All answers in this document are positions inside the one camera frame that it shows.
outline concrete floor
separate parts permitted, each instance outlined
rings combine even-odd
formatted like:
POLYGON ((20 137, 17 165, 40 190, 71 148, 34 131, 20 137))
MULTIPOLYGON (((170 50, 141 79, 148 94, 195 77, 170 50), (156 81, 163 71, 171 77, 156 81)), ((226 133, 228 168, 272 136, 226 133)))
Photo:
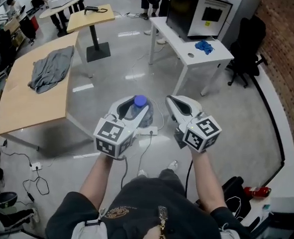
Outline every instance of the concrete floor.
MULTIPOLYGON (((141 12, 141 0, 85 0, 86 5, 92 6, 106 3, 111 4, 111 7, 121 14, 141 12)), ((69 17, 68 10, 65 11, 65 15, 69 17)), ((25 44, 19 55, 57 38, 56 29, 50 18, 38 19, 38 22, 40 28, 37 31, 37 41, 32 47, 25 44)), ((74 68, 71 71, 71 89, 91 83, 94 88, 71 92, 68 100, 69 112, 93 132, 99 118, 107 113, 114 101, 135 94, 144 94, 152 98, 158 103, 164 115, 165 126, 159 131, 158 136, 152 138, 141 167, 150 177, 154 177, 176 159, 179 161, 177 174, 185 184, 191 161, 190 151, 187 148, 180 150, 176 144, 173 138, 176 125, 169 118, 165 106, 165 96, 173 92, 182 64, 177 60, 171 47, 166 45, 155 55, 156 62, 152 66, 148 65, 150 37, 144 35, 143 31, 149 28, 150 21, 128 17, 119 17, 115 21, 96 26, 99 42, 109 42, 111 56, 89 63, 91 72, 95 74, 93 80, 88 79, 82 72, 80 58, 75 57, 74 68), (136 34, 118 35, 132 31, 136 31, 136 34)), ((83 49, 93 44, 89 28, 81 30, 80 43, 83 49)), ((227 82, 231 78, 231 73, 227 71, 222 73, 211 91, 205 97, 201 97, 200 91, 211 74, 208 69, 190 70, 178 95, 199 101, 204 111, 212 115, 223 129, 217 143, 208 150, 221 184, 232 176, 242 176, 245 185, 261 185, 279 168, 281 160, 276 136, 264 104, 252 83, 244 89, 239 80, 229 87, 227 82)), ((154 106, 153 125, 161 124, 160 113, 154 106)), ((36 152, 10 141, 8 147, 3 149, 6 153, 26 153, 32 163, 41 162, 43 165, 39 174, 48 181, 50 194, 41 196, 35 184, 27 184, 29 192, 35 198, 35 206, 41 218, 36 230, 43 233, 48 219, 65 195, 69 191, 79 190, 96 160, 95 156, 75 159, 72 155, 94 153, 94 146, 66 121, 22 129, 14 135, 46 149, 36 152)), ((136 176, 140 155, 148 146, 149 139, 148 136, 139 137, 129 150, 129 170, 125 183, 136 176)), ((3 191, 15 191, 20 201, 29 202, 22 182, 34 179, 37 175, 30 171, 27 158, 2 155, 0 166, 5 173, 3 191)), ((102 207, 108 207, 119 192, 120 179, 124 171, 124 162, 114 162, 102 207)), ((46 191, 44 186, 42 183, 39 184, 42 192, 46 191)), ((197 200, 193 171, 189 179, 188 198, 191 201, 197 200)), ((25 208, 20 203, 16 206, 18 210, 25 208)))

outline desk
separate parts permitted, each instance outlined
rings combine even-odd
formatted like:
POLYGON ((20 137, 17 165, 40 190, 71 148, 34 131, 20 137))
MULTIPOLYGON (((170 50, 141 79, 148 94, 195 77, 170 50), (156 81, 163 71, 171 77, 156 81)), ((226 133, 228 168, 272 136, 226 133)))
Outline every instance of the desk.
POLYGON ((210 65, 212 65, 214 68, 217 68, 211 79, 208 81, 208 84, 201 91, 201 95, 204 96, 207 93, 210 85, 214 83, 222 70, 225 69, 225 67, 234 57, 219 40, 207 40, 207 42, 212 45, 214 50, 210 54, 206 55, 204 51, 195 48, 197 41, 184 42, 181 38, 179 38, 179 36, 166 24, 166 19, 167 17, 150 18, 152 27, 149 64, 153 63, 156 29, 158 29, 174 49, 184 65, 177 85, 173 91, 173 95, 177 94, 189 68, 210 65))
MULTIPOLYGON (((60 11, 68 8, 69 6, 72 6, 73 4, 79 2, 79 0, 71 0, 70 2, 68 2, 67 4, 61 6, 61 7, 57 7, 57 8, 53 8, 53 9, 50 9, 48 8, 46 11, 42 12, 42 14, 39 16, 39 18, 46 18, 46 17, 50 17, 54 14, 57 14, 59 13, 60 11)), ((66 32, 66 25, 65 25, 65 22, 64 22, 64 19, 61 18, 60 15, 59 16, 59 19, 61 20, 61 24, 62 24, 62 27, 63 27, 63 35, 66 35, 67 32, 66 32)))
POLYGON ((59 119, 68 119, 90 139, 93 134, 77 122, 67 111, 69 69, 65 79, 52 89, 37 94, 27 86, 31 80, 33 62, 45 58, 50 52, 74 45, 84 69, 86 59, 78 43, 78 32, 48 42, 18 58, 8 76, 0 101, 0 135, 8 140, 39 149, 38 146, 9 134, 10 132, 59 119))
POLYGON ((94 45, 87 47, 87 62, 110 57, 109 43, 98 44, 95 24, 115 20, 115 16, 109 4, 98 6, 98 8, 105 8, 108 11, 104 13, 87 11, 86 15, 83 10, 75 12, 71 15, 67 27, 67 32, 70 33, 89 26, 94 45))

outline printer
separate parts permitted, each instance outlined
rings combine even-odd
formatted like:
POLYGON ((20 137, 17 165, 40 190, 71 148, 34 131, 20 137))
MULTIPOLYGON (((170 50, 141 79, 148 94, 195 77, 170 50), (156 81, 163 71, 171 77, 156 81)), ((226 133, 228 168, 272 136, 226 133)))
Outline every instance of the printer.
POLYGON ((185 41, 217 38, 231 8, 221 0, 170 0, 167 25, 185 41))

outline red fire extinguisher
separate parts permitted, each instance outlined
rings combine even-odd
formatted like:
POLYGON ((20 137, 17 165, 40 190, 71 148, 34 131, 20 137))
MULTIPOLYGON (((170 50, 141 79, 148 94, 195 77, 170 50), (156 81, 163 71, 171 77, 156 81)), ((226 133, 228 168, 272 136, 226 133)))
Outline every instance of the red fire extinguisher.
POLYGON ((245 187, 244 192, 248 197, 268 197, 271 188, 269 187, 245 187))

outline office chair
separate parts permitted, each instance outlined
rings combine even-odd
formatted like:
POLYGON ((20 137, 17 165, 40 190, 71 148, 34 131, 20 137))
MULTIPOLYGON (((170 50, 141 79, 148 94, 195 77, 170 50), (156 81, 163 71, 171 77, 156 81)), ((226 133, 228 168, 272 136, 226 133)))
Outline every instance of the office chair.
POLYGON ((248 86, 244 73, 251 77, 260 75, 257 66, 263 62, 267 65, 267 61, 263 55, 261 55, 262 59, 258 60, 256 52, 265 35, 265 24, 258 17, 253 16, 250 20, 247 18, 241 20, 239 35, 230 48, 234 59, 226 67, 234 72, 232 80, 227 83, 229 86, 233 84, 237 75, 244 81, 244 88, 248 86))
POLYGON ((9 30, 0 29, 0 71, 11 67, 15 61, 16 47, 13 46, 9 30))

